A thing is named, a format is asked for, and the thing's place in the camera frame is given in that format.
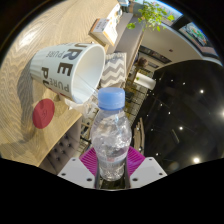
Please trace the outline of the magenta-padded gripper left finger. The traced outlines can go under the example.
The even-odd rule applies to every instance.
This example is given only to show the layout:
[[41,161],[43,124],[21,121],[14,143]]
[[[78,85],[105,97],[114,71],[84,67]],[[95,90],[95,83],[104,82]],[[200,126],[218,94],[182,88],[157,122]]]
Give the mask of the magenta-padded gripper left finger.
[[84,188],[96,187],[98,181],[98,161],[93,148],[79,158],[72,157],[58,176]]

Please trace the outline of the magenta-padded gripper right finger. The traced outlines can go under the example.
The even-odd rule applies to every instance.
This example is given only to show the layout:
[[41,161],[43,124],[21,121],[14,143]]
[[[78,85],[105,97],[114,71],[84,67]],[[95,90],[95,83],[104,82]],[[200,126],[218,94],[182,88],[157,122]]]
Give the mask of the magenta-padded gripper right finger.
[[144,157],[133,147],[126,157],[125,185],[127,189],[140,188],[166,176],[153,157]]

